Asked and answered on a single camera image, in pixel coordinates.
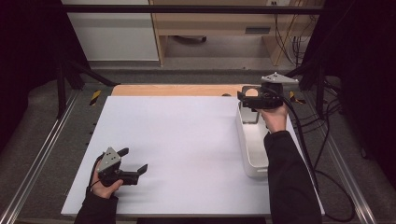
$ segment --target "black cable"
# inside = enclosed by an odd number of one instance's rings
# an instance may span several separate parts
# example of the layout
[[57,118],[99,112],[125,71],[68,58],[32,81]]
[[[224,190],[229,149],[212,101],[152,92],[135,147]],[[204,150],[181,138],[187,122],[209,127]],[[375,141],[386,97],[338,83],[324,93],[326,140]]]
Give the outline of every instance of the black cable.
[[91,192],[92,186],[97,183],[97,181],[96,181],[94,184],[91,184],[92,180],[93,180],[93,174],[95,173],[96,165],[98,164],[99,160],[101,160],[103,158],[104,155],[105,155],[105,153],[103,153],[98,158],[96,158],[96,161],[93,164],[92,171],[91,171],[91,176],[90,176],[90,182],[88,183],[88,187],[85,189],[85,195],[86,196]]
[[[334,99],[334,100],[332,100],[331,102],[329,102],[329,104],[327,105],[327,108],[326,108],[326,111],[327,111],[327,112],[329,111],[329,106],[330,106],[333,102],[335,102],[335,101],[337,101],[337,100],[338,100],[338,99]],[[324,136],[323,143],[322,143],[322,145],[321,145],[321,147],[320,147],[319,154],[318,154],[317,159],[316,159],[316,161],[315,161],[314,169],[316,169],[317,166],[318,166],[319,159],[320,159],[320,157],[321,157],[321,154],[323,153],[324,146],[326,145],[326,142],[327,142],[327,138],[329,137],[329,133],[330,133],[330,120],[329,120],[329,116],[326,116],[326,124],[327,124],[327,131],[326,131],[326,134],[325,134],[325,136]]]
[[355,215],[356,215],[356,213],[355,213],[355,204],[353,203],[352,197],[350,197],[350,195],[347,193],[347,191],[337,181],[335,181],[331,176],[325,174],[324,172],[321,172],[320,170],[315,170],[315,172],[320,174],[320,175],[323,175],[323,176],[327,177],[328,179],[330,179],[341,191],[343,191],[344,194],[346,195],[346,197],[348,198],[349,203],[350,203],[350,205],[352,207],[352,209],[351,209],[352,212],[350,214],[350,217],[347,218],[347,219],[340,219],[340,218],[332,217],[332,216],[330,216],[329,214],[326,214],[326,213],[324,215],[326,217],[334,220],[334,221],[337,221],[337,222],[350,222],[353,218],[355,218]]
[[285,103],[288,106],[289,110],[291,111],[291,113],[293,114],[293,116],[296,119],[297,130],[298,130],[298,133],[300,133],[299,137],[300,137],[300,142],[301,142],[301,145],[302,145],[303,156],[305,158],[305,161],[306,161],[306,164],[307,164],[307,167],[308,167],[308,172],[311,174],[311,177],[313,179],[315,189],[318,191],[318,179],[317,179],[317,176],[314,173],[314,167],[312,166],[311,159],[309,158],[308,150],[306,148],[306,144],[305,144],[305,140],[304,140],[303,129],[301,127],[301,124],[300,124],[300,121],[298,119],[297,113],[295,112],[295,110],[293,108],[293,105],[284,96],[280,96],[280,97],[282,98],[283,103]]

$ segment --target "white table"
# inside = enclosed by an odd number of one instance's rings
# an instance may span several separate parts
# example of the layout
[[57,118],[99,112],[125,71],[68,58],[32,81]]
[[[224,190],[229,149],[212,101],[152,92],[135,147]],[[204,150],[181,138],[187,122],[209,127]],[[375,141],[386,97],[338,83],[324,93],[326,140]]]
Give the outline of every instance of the white table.
[[[93,163],[108,147],[130,149],[122,158],[123,171],[148,163],[137,186],[117,191],[120,215],[270,214],[267,180],[244,172],[235,123],[237,103],[236,97],[108,97],[62,214],[77,214]],[[288,130],[298,143],[290,120]]]

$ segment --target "wire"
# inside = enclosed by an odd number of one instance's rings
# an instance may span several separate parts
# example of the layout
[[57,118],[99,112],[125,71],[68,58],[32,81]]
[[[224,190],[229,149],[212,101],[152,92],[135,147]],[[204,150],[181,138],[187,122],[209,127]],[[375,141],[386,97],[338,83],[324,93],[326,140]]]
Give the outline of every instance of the wire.
[[352,207],[352,209],[351,209],[352,212],[351,212],[349,218],[347,218],[347,219],[336,218],[336,217],[330,216],[330,215],[327,214],[327,213],[325,213],[325,216],[328,217],[328,218],[330,218],[330,219],[332,219],[332,220],[334,220],[334,221],[337,221],[337,222],[350,222],[350,221],[351,221],[353,218],[355,218],[355,216],[356,216],[356,213],[355,213],[355,204],[353,203],[352,198],[350,197],[350,195],[349,195],[349,194],[347,193],[347,191],[346,191],[336,180],[334,180],[331,176],[327,175],[327,174],[324,173],[324,172],[321,172],[320,170],[315,170],[315,173],[318,173],[318,174],[323,175],[323,176],[327,177],[328,179],[330,179],[341,191],[344,192],[344,194],[346,195],[346,197],[347,197],[347,199],[349,200],[349,203],[350,203],[350,205],[351,205],[351,207]]
[[284,96],[280,96],[282,98],[282,101],[288,106],[289,110],[291,111],[291,113],[293,114],[293,116],[296,119],[296,123],[297,123],[297,130],[300,137],[300,142],[302,145],[302,150],[303,150],[303,156],[305,158],[305,161],[307,163],[308,166],[308,172],[311,174],[311,177],[313,179],[314,182],[314,186],[315,189],[318,191],[318,179],[317,176],[314,173],[314,167],[312,166],[312,162],[311,159],[309,158],[309,154],[308,154],[308,150],[306,148],[306,144],[305,144],[305,140],[304,140],[304,135],[303,135],[303,129],[301,127],[300,121],[298,119],[297,113],[295,112],[293,105],[284,97]]
[[[332,103],[334,103],[335,101],[337,101],[337,100],[338,100],[338,99],[334,99],[334,100],[332,100],[331,102],[329,102],[329,104],[327,105],[327,108],[326,108],[326,111],[327,111],[327,112],[329,112],[329,106],[330,106]],[[318,154],[317,159],[316,159],[316,161],[315,161],[314,169],[316,169],[317,166],[318,166],[318,163],[319,163],[321,154],[323,153],[324,146],[326,145],[326,142],[327,142],[327,138],[329,137],[329,133],[330,133],[330,119],[329,119],[329,116],[326,116],[326,125],[327,125],[327,131],[326,131],[326,134],[325,134],[325,136],[324,136],[323,143],[322,143],[322,145],[321,145],[321,147],[320,147],[319,154]]]

